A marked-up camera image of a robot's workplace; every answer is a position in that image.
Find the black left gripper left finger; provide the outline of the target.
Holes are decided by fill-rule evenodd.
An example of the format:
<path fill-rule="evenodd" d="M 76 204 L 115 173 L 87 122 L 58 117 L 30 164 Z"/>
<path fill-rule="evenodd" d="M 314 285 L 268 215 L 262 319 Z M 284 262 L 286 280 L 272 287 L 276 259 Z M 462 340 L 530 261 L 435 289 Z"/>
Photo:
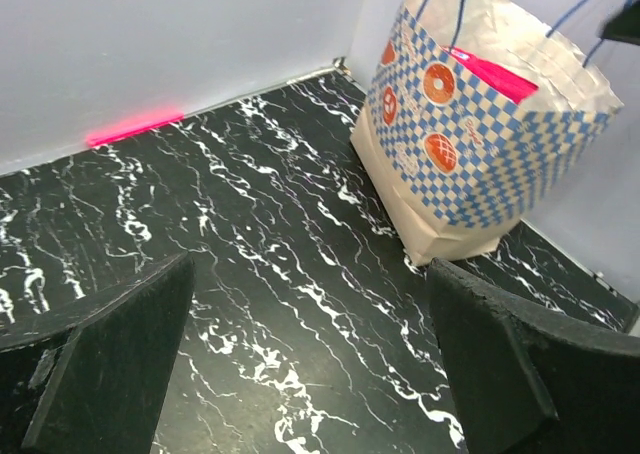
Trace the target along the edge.
<path fill-rule="evenodd" d="M 149 452 L 194 286 L 177 254 L 2 326 L 2 452 Z"/>

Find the pink popcorn snack bag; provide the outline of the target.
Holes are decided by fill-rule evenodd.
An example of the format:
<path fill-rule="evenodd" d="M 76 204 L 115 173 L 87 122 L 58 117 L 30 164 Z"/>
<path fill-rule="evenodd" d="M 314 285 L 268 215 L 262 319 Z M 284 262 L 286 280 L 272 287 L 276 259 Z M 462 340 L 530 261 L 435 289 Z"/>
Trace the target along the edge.
<path fill-rule="evenodd" d="M 447 46 L 446 50 L 475 76 L 516 104 L 538 91 L 536 84 L 496 63 L 457 47 Z"/>

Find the checkered paper bag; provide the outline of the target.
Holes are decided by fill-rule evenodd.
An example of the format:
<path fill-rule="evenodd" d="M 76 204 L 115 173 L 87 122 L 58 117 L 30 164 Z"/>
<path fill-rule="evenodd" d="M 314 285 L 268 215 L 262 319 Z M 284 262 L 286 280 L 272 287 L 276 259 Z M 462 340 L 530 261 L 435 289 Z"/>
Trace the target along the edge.
<path fill-rule="evenodd" d="M 533 82 L 519 104 L 457 47 Z M 491 252 L 621 100 L 590 58 L 509 0 L 403 0 L 351 135 L 411 261 Z"/>

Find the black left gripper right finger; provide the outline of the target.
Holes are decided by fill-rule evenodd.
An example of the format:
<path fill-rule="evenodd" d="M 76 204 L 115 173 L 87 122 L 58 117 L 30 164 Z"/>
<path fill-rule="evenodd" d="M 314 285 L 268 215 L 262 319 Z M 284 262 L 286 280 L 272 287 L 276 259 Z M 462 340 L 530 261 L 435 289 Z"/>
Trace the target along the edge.
<path fill-rule="evenodd" d="M 471 453 L 636 453 L 639 340 L 442 259 L 427 300 Z"/>

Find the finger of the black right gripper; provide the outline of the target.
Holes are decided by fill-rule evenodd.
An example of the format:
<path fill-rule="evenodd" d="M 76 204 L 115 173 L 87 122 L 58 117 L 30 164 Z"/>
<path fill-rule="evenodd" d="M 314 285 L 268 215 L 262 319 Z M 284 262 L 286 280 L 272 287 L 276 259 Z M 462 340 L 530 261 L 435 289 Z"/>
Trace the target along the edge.
<path fill-rule="evenodd" d="M 639 45 L 640 1 L 634 1 L 628 7 L 623 7 L 609 18 L 602 26 L 599 38 L 607 41 Z"/>

